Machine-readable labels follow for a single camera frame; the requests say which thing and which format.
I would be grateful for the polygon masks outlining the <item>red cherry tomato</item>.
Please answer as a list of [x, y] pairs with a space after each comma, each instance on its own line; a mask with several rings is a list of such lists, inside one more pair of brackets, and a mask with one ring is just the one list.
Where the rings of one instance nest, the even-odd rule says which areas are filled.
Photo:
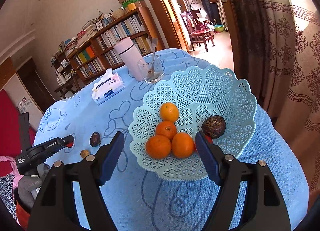
[[71, 143], [67, 144], [67, 145], [66, 145], [66, 147], [68, 147], [68, 148], [73, 147], [73, 142], [71, 142]]
[[212, 141], [212, 138], [211, 137], [208, 137], [207, 135], [205, 135], [205, 139], [208, 141], [208, 143], [212, 144], [213, 141]]

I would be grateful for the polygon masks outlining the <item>brown longan fruit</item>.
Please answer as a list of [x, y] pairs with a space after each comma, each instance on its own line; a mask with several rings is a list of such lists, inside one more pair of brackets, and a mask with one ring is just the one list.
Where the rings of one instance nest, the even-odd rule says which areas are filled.
[[81, 158], [86, 158], [87, 156], [89, 156], [91, 153], [89, 152], [89, 150], [82, 150], [80, 152], [80, 156]]

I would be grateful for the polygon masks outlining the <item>dark purple passion fruit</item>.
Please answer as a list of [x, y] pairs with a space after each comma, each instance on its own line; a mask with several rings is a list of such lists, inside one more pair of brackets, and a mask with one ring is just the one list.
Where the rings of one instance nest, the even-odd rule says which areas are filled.
[[91, 137], [90, 137], [90, 140], [89, 140], [89, 144], [92, 146], [92, 147], [97, 147], [101, 144], [101, 137], [100, 137], [100, 134], [98, 132], [94, 132]]

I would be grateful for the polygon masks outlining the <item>orange mandarin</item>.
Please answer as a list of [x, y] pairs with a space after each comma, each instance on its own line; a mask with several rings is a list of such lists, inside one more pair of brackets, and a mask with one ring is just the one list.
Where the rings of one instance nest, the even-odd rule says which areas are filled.
[[155, 129], [155, 135], [165, 136], [169, 140], [172, 140], [176, 134], [177, 134], [176, 126], [171, 121], [162, 121], [156, 126], [156, 129]]
[[171, 152], [171, 141], [165, 136], [155, 135], [148, 139], [145, 150], [153, 159], [164, 159]]
[[171, 102], [161, 105], [159, 114], [162, 120], [170, 122], [176, 122], [180, 115], [177, 106]]
[[172, 153], [177, 158], [188, 158], [195, 150], [192, 137], [187, 133], [177, 133], [171, 142]]

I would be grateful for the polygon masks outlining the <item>small wooden side table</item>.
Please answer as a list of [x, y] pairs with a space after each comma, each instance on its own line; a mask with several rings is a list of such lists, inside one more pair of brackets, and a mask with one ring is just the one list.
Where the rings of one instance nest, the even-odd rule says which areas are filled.
[[55, 92], [59, 93], [62, 99], [66, 98], [67, 92], [71, 92], [72, 94], [77, 93], [80, 90], [78, 79], [79, 79], [78, 75], [73, 74], [72, 77], [68, 81], [63, 83], [61, 86], [59, 86], [55, 90]]

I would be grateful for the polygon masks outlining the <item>white tissue pack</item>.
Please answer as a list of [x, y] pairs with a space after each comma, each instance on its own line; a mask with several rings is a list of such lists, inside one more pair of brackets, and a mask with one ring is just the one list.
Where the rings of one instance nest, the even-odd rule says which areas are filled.
[[118, 73], [113, 73], [112, 68], [109, 68], [100, 80], [94, 83], [92, 99], [97, 105], [100, 105], [124, 89], [122, 78]]

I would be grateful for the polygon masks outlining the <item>wooden bookshelf with books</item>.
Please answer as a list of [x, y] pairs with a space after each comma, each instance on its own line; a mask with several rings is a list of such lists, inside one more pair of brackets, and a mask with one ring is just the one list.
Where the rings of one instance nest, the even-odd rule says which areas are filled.
[[150, 39], [158, 37], [158, 30], [147, 7], [134, 9], [106, 27], [102, 27], [98, 19], [92, 19], [77, 38], [68, 44], [61, 43], [52, 58], [58, 84], [77, 78], [87, 84], [107, 68], [123, 66], [114, 46], [127, 37], [131, 38], [142, 56], [152, 52]]

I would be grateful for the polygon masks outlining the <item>light blue lattice fruit basket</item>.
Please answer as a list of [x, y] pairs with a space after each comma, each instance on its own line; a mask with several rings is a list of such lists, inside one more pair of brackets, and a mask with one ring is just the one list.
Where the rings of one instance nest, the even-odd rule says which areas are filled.
[[163, 180], [198, 181], [208, 176], [197, 152], [184, 159], [173, 154], [164, 159], [153, 159], [146, 153], [146, 142], [161, 122], [159, 111], [166, 102], [175, 104], [179, 110], [175, 122], [177, 131], [192, 138], [202, 129], [206, 118], [223, 117], [226, 130], [213, 143], [235, 158], [240, 157], [255, 132], [257, 100], [246, 80], [239, 80], [230, 69], [215, 65], [175, 71], [169, 80], [157, 82], [154, 89], [144, 95], [143, 105], [133, 111], [133, 121], [129, 125], [133, 138], [130, 150], [137, 163]]

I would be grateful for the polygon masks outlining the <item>pink thermos bottle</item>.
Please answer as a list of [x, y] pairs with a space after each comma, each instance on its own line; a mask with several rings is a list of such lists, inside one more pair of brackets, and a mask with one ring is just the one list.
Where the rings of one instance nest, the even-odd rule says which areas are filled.
[[113, 46], [115, 52], [123, 60], [127, 66], [131, 75], [135, 77], [137, 81], [143, 81], [138, 62], [142, 59], [142, 55], [133, 44], [131, 38], [126, 37]]

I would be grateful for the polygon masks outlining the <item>clear drinking glass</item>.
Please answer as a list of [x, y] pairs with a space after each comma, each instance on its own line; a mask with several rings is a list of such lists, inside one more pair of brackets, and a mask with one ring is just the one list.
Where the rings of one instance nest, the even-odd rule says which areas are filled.
[[157, 83], [163, 78], [164, 71], [160, 55], [146, 56], [137, 62], [141, 76], [146, 83]]

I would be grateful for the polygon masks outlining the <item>metal spoon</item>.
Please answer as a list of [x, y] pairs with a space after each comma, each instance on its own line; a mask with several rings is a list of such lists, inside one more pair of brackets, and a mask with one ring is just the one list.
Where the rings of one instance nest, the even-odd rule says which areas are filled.
[[149, 78], [151, 78], [155, 73], [154, 61], [155, 61], [155, 51], [156, 51], [157, 44], [158, 44], [158, 38], [152, 38], [151, 39], [151, 46], [150, 46], [151, 51], [152, 51], [152, 59], [149, 64], [149, 70], [148, 70], [148, 77]]

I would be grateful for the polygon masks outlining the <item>patterned beige curtain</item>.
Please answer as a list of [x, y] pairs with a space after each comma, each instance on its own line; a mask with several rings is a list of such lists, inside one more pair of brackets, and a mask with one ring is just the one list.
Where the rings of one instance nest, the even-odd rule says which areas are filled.
[[319, 193], [319, 12], [312, 0], [235, 3], [245, 79]]

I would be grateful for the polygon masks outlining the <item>red wooden chair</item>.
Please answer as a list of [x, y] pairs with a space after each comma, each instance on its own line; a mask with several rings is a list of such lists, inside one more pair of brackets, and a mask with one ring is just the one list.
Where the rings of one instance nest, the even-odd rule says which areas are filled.
[[190, 11], [180, 13], [180, 16], [189, 35], [191, 51], [195, 50], [194, 44], [200, 46], [203, 43], [206, 52], [208, 52], [208, 42], [211, 42], [212, 46], [215, 46], [212, 28], [202, 23], [199, 17], [194, 18]]

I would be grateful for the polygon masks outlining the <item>green box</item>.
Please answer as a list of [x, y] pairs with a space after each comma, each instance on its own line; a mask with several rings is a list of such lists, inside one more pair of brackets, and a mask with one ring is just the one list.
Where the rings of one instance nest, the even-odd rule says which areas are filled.
[[138, 1], [143, 1], [143, 0], [125, 0], [125, 1], [123, 1], [121, 4], [122, 4], [122, 7], [123, 7], [123, 8], [127, 8], [127, 6], [128, 6], [130, 3], [135, 3], [135, 2], [138, 2]]

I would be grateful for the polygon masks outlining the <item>wooden door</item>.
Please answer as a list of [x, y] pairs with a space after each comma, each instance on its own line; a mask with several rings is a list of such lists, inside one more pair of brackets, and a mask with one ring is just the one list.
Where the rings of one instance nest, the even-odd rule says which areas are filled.
[[237, 78], [243, 77], [241, 68], [241, 40], [239, 33], [239, 26], [235, 12], [234, 0], [210, 0], [216, 2], [221, 6], [221, 17], [225, 24], [225, 28], [229, 31], [232, 52], [233, 52], [233, 64], [234, 72]]

